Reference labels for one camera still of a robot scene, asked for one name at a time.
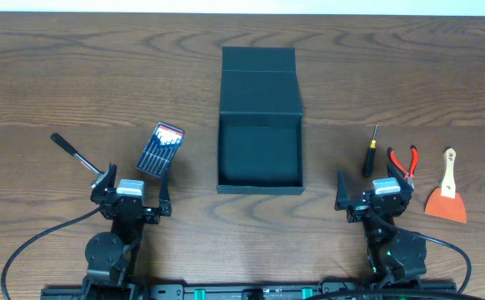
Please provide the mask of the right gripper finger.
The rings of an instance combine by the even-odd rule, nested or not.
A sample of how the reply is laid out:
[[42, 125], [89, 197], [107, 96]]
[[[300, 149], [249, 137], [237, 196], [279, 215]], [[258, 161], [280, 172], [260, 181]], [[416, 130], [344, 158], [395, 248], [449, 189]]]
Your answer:
[[410, 193], [412, 191], [412, 186], [390, 162], [387, 164], [387, 175], [390, 178], [395, 178], [397, 180], [397, 183], [403, 193]]
[[345, 182], [344, 172], [338, 171], [337, 172], [337, 196], [336, 202], [337, 203], [345, 203], [349, 200], [348, 196], [348, 188]]

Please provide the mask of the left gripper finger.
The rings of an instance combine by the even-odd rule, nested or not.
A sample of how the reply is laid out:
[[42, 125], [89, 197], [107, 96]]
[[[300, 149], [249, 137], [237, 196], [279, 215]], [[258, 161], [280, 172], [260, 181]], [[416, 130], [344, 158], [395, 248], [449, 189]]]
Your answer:
[[169, 178], [169, 171], [166, 170], [162, 175], [162, 184], [159, 192], [159, 205], [161, 207], [171, 206], [171, 200], [170, 200], [169, 191], [168, 191], [168, 178]]
[[117, 173], [117, 165], [109, 163], [106, 172], [97, 177], [92, 184], [92, 195], [103, 195], [107, 188], [113, 188]]

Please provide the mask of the red handled pliers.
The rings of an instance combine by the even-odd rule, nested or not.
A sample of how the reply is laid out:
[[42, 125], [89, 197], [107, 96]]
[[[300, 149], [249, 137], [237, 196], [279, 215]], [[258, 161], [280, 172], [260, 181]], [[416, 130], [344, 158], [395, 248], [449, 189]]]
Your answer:
[[418, 161], [419, 161], [419, 154], [418, 150], [415, 145], [412, 145], [410, 147], [411, 151], [411, 162], [409, 165], [409, 168], [405, 168], [400, 161], [397, 159], [396, 154], [393, 150], [392, 147], [389, 147], [387, 149], [387, 155], [392, 163], [392, 165], [397, 168], [404, 179], [407, 181], [407, 183], [412, 187], [415, 188], [415, 170], [418, 166]]

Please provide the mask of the black yellow screwdriver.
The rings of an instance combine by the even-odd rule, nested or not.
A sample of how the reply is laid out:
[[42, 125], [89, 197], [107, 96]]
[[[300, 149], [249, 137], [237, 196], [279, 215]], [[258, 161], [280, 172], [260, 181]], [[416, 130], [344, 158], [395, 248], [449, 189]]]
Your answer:
[[377, 132], [378, 132], [378, 125], [376, 124], [373, 130], [372, 140], [367, 149], [367, 154], [362, 167], [362, 175], [365, 178], [370, 178], [373, 174], [374, 162], [375, 162], [375, 156], [376, 156]]

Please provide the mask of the orange scraper wooden handle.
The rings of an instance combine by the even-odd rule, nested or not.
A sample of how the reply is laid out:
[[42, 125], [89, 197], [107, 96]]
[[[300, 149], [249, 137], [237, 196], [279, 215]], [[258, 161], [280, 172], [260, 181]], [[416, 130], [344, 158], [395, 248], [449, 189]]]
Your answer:
[[453, 148], [448, 148], [443, 153], [441, 182], [430, 194], [424, 212], [430, 216], [466, 223], [466, 208], [461, 195], [457, 192], [454, 178], [456, 156]]

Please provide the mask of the blue precision screwdriver set case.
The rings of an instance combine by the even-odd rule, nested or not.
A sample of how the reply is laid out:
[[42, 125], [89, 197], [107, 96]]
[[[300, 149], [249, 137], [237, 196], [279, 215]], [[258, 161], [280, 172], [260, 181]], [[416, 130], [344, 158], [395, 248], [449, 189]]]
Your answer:
[[177, 150], [182, 146], [185, 132], [164, 122], [155, 127], [136, 169], [156, 178], [163, 178]]

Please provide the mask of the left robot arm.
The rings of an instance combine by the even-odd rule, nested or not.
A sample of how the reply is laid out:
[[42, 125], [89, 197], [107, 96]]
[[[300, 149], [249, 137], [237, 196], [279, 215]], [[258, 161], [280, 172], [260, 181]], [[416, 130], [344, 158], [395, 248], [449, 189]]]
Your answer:
[[82, 282], [82, 299], [149, 299], [150, 289], [134, 278], [135, 264], [147, 224], [158, 224], [172, 214], [168, 172], [161, 176], [159, 205], [144, 205], [144, 182], [115, 183], [117, 166], [110, 164], [92, 184], [91, 201], [112, 222], [108, 232], [92, 237], [85, 248], [87, 275]]

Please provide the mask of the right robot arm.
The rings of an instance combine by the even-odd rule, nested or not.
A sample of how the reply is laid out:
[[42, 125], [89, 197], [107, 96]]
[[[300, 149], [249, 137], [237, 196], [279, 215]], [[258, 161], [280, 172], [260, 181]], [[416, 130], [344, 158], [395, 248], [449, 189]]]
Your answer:
[[374, 180], [372, 189], [351, 199], [344, 172], [337, 173], [334, 209], [344, 211], [350, 223], [362, 223], [367, 242], [367, 260], [373, 275], [362, 284], [373, 288], [406, 285], [417, 281], [427, 269], [426, 242], [412, 233], [394, 227], [393, 219], [404, 213], [413, 188], [391, 164], [387, 177]]

